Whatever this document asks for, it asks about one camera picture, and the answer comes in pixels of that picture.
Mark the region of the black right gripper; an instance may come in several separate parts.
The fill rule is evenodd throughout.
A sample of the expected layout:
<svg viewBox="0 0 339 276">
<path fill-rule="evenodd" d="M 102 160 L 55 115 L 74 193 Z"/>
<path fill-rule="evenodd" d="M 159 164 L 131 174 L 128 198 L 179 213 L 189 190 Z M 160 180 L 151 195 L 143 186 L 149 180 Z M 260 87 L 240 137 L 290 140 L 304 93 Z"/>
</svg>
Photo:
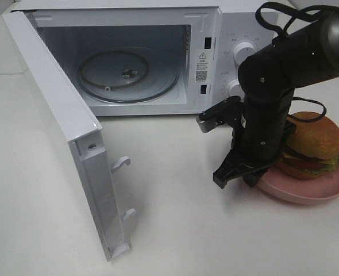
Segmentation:
<svg viewBox="0 0 339 276">
<path fill-rule="evenodd" d="M 285 110 L 243 110 L 233 130 L 232 149 L 213 172 L 213 181 L 224 189 L 229 181 L 241 177 L 249 187 L 255 187 L 270 169 L 255 170 L 256 164 L 273 163 L 294 130 Z"/>
</svg>

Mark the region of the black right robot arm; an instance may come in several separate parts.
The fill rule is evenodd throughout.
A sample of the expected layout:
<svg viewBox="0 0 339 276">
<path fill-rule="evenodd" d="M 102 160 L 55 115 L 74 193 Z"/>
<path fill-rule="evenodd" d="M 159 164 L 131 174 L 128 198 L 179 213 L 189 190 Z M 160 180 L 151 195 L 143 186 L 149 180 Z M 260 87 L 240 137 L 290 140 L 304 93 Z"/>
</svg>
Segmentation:
<svg viewBox="0 0 339 276">
<path fill-rule="evenodd" d="M 265 21 L 257 10 L 257 22 L 277 33 L 270 45 L 246 58 L 238 69 L 245 92 L 240 130 L 234 133 L 231 172 L 220 176 L 223 184 L 242 177 L 254 186 L 275 164 L 294 124 L 287 121 L 297 88 L 339 77 L 339 7 L 313 5 L 297 10 L 277 2 L 265 9 L 288 14 L 307 26 L 288 33 L 286 28 Z"/>
</svg>

